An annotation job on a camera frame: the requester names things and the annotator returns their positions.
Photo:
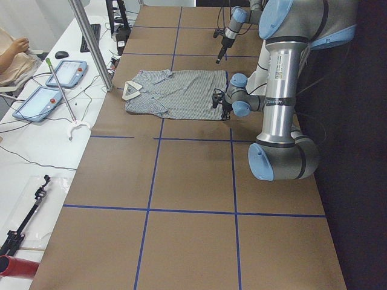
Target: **clear plastic sheet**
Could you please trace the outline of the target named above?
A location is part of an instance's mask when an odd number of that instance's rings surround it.
[[[21,249],[44,251],[51,237],[60,209],[63,206],[72,178],[51,177],[46,185],[46,197],[22,231],[25,234]],[[35,193],[45,184],[43,176],[31,177],[14,209],[5,222],[2,232],[16,231],[35,203]]]

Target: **touchscreen display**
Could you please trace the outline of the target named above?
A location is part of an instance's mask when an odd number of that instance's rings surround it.
[[[63,62],[59,69],[56,71],[56,76],[59,83],[70,83],[79,67],[79,62]]]
[[[18,111],[24,118],[39,116],[57,93],[53,89],[41,88]]]

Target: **keyboard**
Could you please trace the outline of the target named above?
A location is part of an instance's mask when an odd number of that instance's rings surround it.
[[[91,30],[93,31],[93,34],[96,38],[97,44],[99,44],[99,36],[101,33],[101,25],[100,24],[91,24]],[[80,52],[81,53],[87,53],[89,52],[89,48],[86,43],[86,39],[82,36],[82,42],[80,44]]]

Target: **metal pole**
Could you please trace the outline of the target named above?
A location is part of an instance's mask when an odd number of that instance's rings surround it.
[[[47,59],[46,59],[46,62],[47,62],[47,65],[48,65],[48,67],[49,67],[51,73],[53,74],[53,77],[54,77],[54,79],[55,79],[55,81],[56,81],[56,83],[57,83],[57,85],[58,85],[59,91],[60,91],[60,93],[62,94],[63,100],[64,100],[65,103],[66,103],[66,106],[67,106],[68,111],[70,112],[71,118],[73,119],[74,122],[76,122],[76,121],[77,121],[77,118],[75,117],[74,112],[73,112],[73,110],[72,110],[71,107],[70,107],[70,104],[69,104],[69,102],[68,102],[68,100],[67,100],[67,98],[66,98],[65,91],[63,90],[62,86],[61,86],[60,83],[59,83],[58,76],[57,76],[56,73],[55,73],[55,70],[54,70],[54,68],[53,68],[53,65],[51,64],[50,59],[47,58]]]
[[[93,57],[94,63],[97,66],[98,72],[105,84],[106,90],[110,92],[113,88],[111,77],[108,74],[101,51],[99,50],[96,38],[91,30],[89,19],[87,18],[85,9],[80,0],[68,0],[71,9],[73,9],[75,18],[77,19],[79,28],[86,40],[87,46],[90,49],[91,56]]]

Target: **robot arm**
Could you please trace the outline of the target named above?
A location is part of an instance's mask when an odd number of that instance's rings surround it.
[[[357,3],[269,0],[265,6],[259,20],[259,35],[265,40],[259,61],[266,63],[268,70],[259,64],[254,78],[234,75],[223,98],[223,106],[240,117],[250,111],[264,112],[262,132],[249,149],[249,164],[256,178],[298,179],[316,170],[317,147],[293,124],[298,76],[309,49],[335,47],[354,37]],[[247,92],[248,82],[257,84],[265,78],[264,95]]]
[[[258,25],[262,11],[262,0],[251,0],[249,12],[246,12],[241,7],[233,8],[229,26],[227,26],[224,31],[217,29],[213,34],[214,38],[218,37],[219,35],[223,36],[222,48],[220,49],[216,63],[220,63],[227,49],[232,47],[244,23]]]

